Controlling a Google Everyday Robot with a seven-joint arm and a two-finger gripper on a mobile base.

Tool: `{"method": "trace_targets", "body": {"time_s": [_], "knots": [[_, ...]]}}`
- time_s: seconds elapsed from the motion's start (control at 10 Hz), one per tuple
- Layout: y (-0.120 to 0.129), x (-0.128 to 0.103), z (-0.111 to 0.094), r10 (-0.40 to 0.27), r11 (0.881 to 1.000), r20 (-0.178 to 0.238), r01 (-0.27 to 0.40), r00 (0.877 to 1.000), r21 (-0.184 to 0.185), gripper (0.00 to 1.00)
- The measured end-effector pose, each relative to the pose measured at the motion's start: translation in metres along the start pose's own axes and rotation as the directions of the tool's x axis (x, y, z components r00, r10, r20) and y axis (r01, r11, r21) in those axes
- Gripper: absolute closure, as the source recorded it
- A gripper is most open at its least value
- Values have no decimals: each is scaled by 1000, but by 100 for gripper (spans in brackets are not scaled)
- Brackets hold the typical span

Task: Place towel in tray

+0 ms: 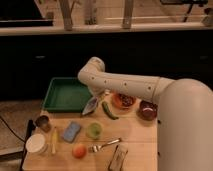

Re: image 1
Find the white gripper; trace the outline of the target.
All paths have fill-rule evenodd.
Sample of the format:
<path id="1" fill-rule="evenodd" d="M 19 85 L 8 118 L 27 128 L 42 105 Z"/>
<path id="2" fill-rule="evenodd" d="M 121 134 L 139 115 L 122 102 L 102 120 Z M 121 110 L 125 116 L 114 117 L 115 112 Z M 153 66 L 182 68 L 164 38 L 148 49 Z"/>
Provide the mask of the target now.
<path id="1" fill-rule="evenodd" d="M 86 104 L 86 106 L 82 112 L 83 115 L 87 115 L 90 112 L 96 110 L 96 108 L 98 107 L 99 101 L 100 101 L 100 98 L 98 98 L 98 97 L 105 93 L 105 89 L 100 88 L 100 87 L 89 86 L 88 89 L 94 97 L 93 97 L 93 99 L 90 99 L 88 101 L 88 103 Z"/>

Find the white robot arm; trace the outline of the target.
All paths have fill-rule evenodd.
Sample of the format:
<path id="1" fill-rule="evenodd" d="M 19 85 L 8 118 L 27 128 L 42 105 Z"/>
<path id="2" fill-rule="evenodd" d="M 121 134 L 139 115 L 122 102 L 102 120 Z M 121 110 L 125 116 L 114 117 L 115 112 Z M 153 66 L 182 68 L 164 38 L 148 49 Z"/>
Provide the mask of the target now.
<path id="1" fill-rule="evenodd" d="M 157 106 L 157 171 L 213 171 L 213 89 L 195 79 L 107 73 L 92 57 L 78 79 L 98 95 L 108 89 Z"/>

